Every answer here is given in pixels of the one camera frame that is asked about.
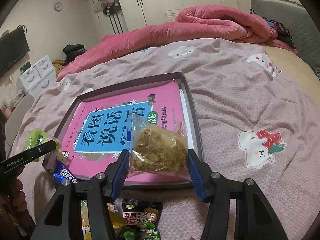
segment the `pink book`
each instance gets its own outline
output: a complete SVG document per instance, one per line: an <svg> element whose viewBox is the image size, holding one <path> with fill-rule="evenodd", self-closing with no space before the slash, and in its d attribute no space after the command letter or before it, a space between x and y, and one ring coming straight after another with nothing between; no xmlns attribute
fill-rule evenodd
<svg viewBox="0 0 320 240"><path fill-rule="evenodd" d="M179 86L175 80L153 88L81 102L62 141L69 170L89 179L115 162L127 149L128 114L132 111L148 122L178 131L184 123ZM180 178L143 173L126 182L170 182Z"/></svg>

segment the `bedspread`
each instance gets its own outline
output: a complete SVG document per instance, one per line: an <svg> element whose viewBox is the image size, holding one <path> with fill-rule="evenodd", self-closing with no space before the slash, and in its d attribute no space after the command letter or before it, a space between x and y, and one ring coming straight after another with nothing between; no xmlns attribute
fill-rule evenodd
<svg viewBox="0 0 320 240"><path fill-rule="evenodd" d="M79 73L97 64L122 57L137 50L197 38L223 38L229 41L267 43L298 52L276 40L278 33L265 20L236 8L223 5L194 6L182 10L176 22L146 26L131 32L106 35L102 42L68 64L57 77L58 82L70 73Z"/></svg>
<svg viewBox="0 0 320 240"><path fill-rule="evenodd" d="M13 149L39 128L54 134L74 97L135 78L182 71L199 120L204 161L228 179L253 178L273 206L290 240L300 240L320 210L320 112L261 46L196 39L148 48L69 74L40 96L26 114ZM28 209L39 219L55 192L41 158L25 167ZM208 204L193 189L123 190L121 198L163 201L163 240L200 239ZM117 200L120 207L121 198ZM234 226L235 202L230 210Z"/></svg>

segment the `blue snack package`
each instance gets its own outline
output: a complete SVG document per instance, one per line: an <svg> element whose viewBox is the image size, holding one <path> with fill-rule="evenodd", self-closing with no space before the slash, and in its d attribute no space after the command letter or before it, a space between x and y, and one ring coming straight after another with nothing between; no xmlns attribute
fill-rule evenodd
<svg viewBox="0 0 320 240"><path fill-rule="evenodd" d="M72 183L78 182L76 177L68 170L68 168L57 159L56 166L54 168L54 174L53 177L58 182L58 184L61 184L64 180L69 179L72 181Z"/></svg>

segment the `black tv screen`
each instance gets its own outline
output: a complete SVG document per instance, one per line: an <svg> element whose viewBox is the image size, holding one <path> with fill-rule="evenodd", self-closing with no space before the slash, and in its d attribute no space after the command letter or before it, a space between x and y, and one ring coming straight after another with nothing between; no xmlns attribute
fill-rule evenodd
<svg viewBox="0 0 320 240"><path fill-rule="evenodd" d="M0 39L0 77L29 51L23 27Z"/></svg>

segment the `white plastic drawer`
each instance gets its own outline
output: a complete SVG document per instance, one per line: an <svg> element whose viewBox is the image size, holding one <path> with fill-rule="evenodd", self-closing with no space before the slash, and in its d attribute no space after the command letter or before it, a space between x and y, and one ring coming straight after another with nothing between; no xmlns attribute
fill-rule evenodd
<svg viewBox="0 0 320 240"><path fill-rule="evenodd" d="M36 99L39 95L45 92L54 82L56 82L56 73L52 69L44 78L42 78L39 84L35 85L28 91L28 94L32 95Z"/></svg>
<svg viewBox="0 0 320 240"><path fill-rule="evenodd" d="M53 65L48 56L42 58L39 62L36 63L36 69L40 77L45 76L50 70L53 69Z"/></svg>
<svg viewBox="0 0 320 240"><path fill-rule="evenodd" d="M32 86L37 84L40 80L40 76L35 67L27 70L20 76L21 83L26 91L28 91Z"/></svg>

